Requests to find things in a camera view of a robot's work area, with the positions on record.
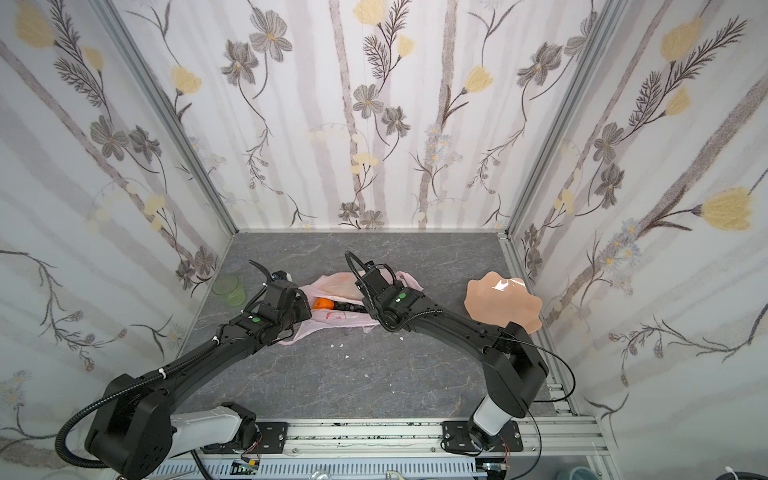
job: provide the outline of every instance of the wall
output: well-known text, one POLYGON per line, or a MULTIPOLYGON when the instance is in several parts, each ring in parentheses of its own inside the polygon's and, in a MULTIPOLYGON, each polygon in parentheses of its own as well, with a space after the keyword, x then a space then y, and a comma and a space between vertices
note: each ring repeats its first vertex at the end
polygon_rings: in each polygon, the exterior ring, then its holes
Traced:
POLYGON ((514 232, 627 480, 768 471, 767 25, 630 2, 514 232))
POLYGON ((115 3, 239 227, 347 230, 506 226, 602 5, 115 3))
POLYGON ((82 478, 52 437, 176 356, 229 235, 87 2, 0 12, 0 476, 82 478))

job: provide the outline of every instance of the pink plastic bag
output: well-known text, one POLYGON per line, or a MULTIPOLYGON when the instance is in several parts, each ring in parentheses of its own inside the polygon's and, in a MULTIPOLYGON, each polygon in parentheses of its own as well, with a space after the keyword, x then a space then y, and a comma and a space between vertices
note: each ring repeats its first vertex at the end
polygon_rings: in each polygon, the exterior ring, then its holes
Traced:
MULTIPOLYGON (((392 283, 391 276, 386 270, 382 270, 384 278, 392 283)), ((405 272, 395 272, 398 280, 405 286, 409 286, 419 292, 424 290, 415 278, 405 272)), ((334 273, 331 276, 321 276, 311 285, 300 287, 306 294, 310 306, 315 303, 318 297, 327 298, 335 302, 347 302, 362 305, 362 293, 355 286, 355 276, 352 272, 334 273)), ((298 342, 312 332, 322 329, 349 328, 361 326, 363 332, 370 332, 371 329, 379 325, 368 313, 340 312, 337 310, 317 309, 312 310, 312 318, 304 320, 299 324, 299 330, 291 339, 280 342, 283 345, 291 345, 298 342)))

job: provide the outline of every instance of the gray marble tabletop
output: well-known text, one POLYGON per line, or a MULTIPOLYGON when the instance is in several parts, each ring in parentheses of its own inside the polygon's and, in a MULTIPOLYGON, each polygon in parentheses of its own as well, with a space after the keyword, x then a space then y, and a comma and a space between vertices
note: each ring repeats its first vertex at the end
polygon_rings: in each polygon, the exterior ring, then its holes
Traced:
MULTIPOLYGON (((250 297, 263 275, 249 259, 306 285, 347 271, 345 250, 411 273, 441 306, 464 314, 470 279, 492 270, 509 276, 495 233, 239 233, 221 272, 236 274, 250 297)), ((185 351, 237 313, 209 295, 185 351)), ((262 349, 208 382, 178 412, 234 401, 261 418, 452 417, 469 416, 483 396, 480 364, 464 353, 418 333, 356 327, 262 349)), ((531 413, 552 415, 553 409, 535 404, 531 413)))

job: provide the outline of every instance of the translucent green cup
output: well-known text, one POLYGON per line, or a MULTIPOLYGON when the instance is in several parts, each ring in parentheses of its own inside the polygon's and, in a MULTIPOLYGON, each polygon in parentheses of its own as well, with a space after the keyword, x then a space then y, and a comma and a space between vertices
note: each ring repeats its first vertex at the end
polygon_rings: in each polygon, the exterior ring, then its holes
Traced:
POLYGON ((216 278, 211 291, 229 306, 238 306, 245 301, 243 284, 236 275, 222 275, 216 278))

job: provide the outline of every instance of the robotic arm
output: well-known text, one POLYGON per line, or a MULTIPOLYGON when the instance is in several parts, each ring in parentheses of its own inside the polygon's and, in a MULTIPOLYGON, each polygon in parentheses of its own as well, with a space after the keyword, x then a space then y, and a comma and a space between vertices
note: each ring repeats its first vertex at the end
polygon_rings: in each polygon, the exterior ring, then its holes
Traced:
MULTIPOLYGON (((363 264, 351 252, 345 256, 366 309, 385 329, 424 333, 481 362, 488 395, 466 428, 475 451, 497 445, 501 428, 513 416, 525 417, 548 374, 536 348, 524 344, 531 343, 525 330, 512 322, 502 329, 443 310, 423 293, 403 286, 394 274, 394 283, 387 282, 373 262, 363 264), (362 267, 362 276, 353 261, 362 267)), ((279 337, 281 332, 293 335, 296 323, 311 317, 306 296, 285 273, 270 275, 260 264, 252 260, 251 264, 268 280, 243 312, 219 326, 210 342, 164 368, 137 379, 124 374, 110 382, 101 400, 61 428, 55 449, 62 459, 85 468, 110 467, 125 478, 138 480, 166 457, 212 443, 243 451, 260 438, 256 416, 231 402, 207 412, 173 415, 189 395, 219 372, 287 338, 279 337), (78 457, 65 443, 74 425, 94 411, 85 448, 99 461, 78 457)), ((382 266, 393 273, 389 266, 382 266)))

